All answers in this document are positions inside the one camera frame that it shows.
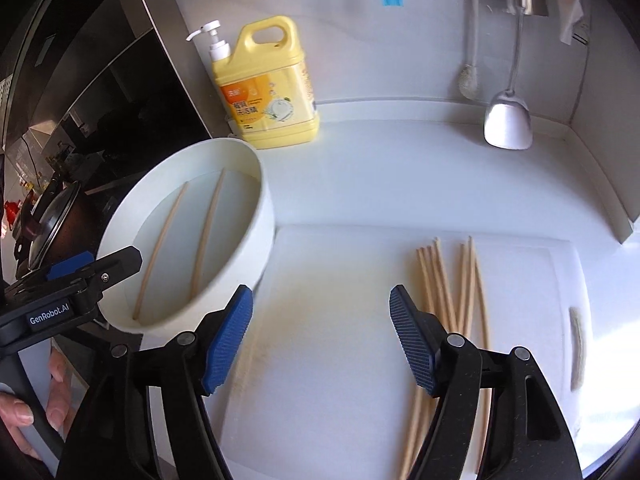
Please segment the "person's left hand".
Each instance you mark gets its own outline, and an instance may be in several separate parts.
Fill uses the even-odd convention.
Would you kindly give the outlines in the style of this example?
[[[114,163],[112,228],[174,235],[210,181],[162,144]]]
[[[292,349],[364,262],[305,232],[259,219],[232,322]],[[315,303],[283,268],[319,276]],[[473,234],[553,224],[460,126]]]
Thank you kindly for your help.
[[[55,469],[72,419],[72,370],[53,344],[1,360],[1,420],[21,451]]]

